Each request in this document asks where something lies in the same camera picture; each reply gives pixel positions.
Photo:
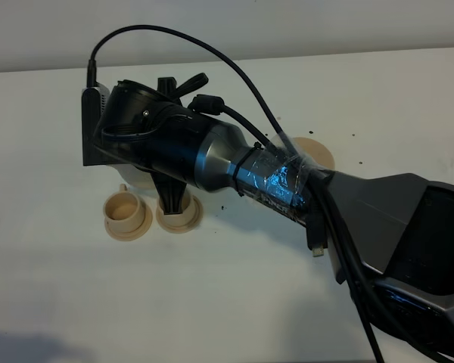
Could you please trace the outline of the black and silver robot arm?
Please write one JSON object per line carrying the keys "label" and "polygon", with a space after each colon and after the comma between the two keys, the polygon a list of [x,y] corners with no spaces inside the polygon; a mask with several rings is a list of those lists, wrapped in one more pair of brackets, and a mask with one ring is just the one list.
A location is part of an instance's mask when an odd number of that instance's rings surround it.
{"label": "black and silver robot arm", "polygon": [[[199,74],[156,88],[89,83],[83,144],[104,162],[150,176],[160,214],[184,228],[198,211],[188,187],[234,189],[306,229],[329,253],[367,334],[380,329],[437,362],[454,360],[454,185],[411,173],[365,179],[306,155],[284,133],[269,140]],[[181,97],[194,93],[188,106]]]}

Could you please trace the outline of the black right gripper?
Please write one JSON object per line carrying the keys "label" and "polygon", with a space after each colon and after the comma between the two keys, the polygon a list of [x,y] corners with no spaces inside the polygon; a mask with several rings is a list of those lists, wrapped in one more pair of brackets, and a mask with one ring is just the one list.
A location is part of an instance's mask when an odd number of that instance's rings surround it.
{"label": "black right gripper", "polygon": [[207,84],[199,73],[181,85],[174,77],[157,79],[157,91],[119,81],[95,127],[93,142],[104,154],[151,174],[165,215],[184,212],[186,186],[193,185],[197,153],[214,118],[175,102]]}

